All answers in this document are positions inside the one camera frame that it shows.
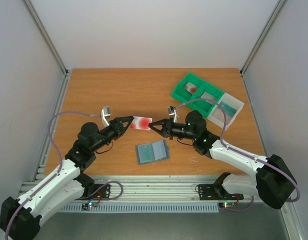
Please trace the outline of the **red circle card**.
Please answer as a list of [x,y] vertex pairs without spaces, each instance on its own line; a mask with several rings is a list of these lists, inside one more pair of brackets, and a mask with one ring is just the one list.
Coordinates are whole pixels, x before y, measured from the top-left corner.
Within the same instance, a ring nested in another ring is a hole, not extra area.
[[191,83],[191,82],[187,82],[184,87],[183,87],[187,92],[189,92],[191,95],[193,95],[197,90],[198,90],[198,86],[196,86],[195,84]]
[[152,123],[152,120],[150,117],[134,116],[129,127],[136,130],[150,131],[149,124]]

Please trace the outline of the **teal card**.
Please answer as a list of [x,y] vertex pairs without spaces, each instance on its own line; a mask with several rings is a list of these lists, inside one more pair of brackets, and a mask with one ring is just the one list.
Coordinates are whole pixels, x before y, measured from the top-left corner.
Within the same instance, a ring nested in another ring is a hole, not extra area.
[[224,110],[224,112],[230,117],[233,117],[237,112],[235,108],[233,108],[232,106],[228,105],[227,103],[223,101],[220,103],[220,105],[222,109]]
[[151,144],[142,144],[138,146],[139,161],[141,164],[150,163],[155,160],[153,146]]

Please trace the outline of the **teal card holder wallet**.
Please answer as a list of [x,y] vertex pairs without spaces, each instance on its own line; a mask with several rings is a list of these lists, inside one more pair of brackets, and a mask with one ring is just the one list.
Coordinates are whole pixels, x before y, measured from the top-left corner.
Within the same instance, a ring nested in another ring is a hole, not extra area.
[[139,165],[155,163],[170,158],[169,147],[165,140],[136,145],[135,151]]

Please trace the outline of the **grey card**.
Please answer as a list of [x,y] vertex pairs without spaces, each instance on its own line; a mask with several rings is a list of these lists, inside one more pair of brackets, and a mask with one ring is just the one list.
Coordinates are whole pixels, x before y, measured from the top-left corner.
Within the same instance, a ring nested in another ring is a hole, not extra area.
[[211,103],[211,104],[217,102],[217,98],[209,94],[208,92],[203,92],[200,98],[204,99],[206,102]]

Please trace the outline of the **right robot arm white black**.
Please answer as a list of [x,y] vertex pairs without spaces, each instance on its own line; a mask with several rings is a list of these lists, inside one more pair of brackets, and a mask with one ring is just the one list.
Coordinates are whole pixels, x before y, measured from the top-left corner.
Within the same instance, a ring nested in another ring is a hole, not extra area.
[[149,124],[154,132],[164,138],[187,139],[201,156],[227,163],[245,173],[238,176],[222,173],[213,187],[219,200],[229,195],[242,194],[260,198],[273,209],[280,209],[284,203],[298,201],[300,189],[284,160],[273,154],[262,156],[242,150],[207,129],[207,122],[196,110],[177,123],[173,117]]

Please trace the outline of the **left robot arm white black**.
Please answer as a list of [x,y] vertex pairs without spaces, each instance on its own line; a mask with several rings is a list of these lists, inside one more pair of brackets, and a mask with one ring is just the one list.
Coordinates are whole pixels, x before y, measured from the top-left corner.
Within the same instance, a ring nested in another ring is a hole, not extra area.
[[103,129],[94,122],[85,123],[54,171],[18,198],[8,197],[3,201],[0,228],[5,239],[32,240],[60,208],[95,195],[98,192],[95,181],[84,171],[96,159],[96,152],[123,136],[133,120],[133,116],[116,117],[105,121]]

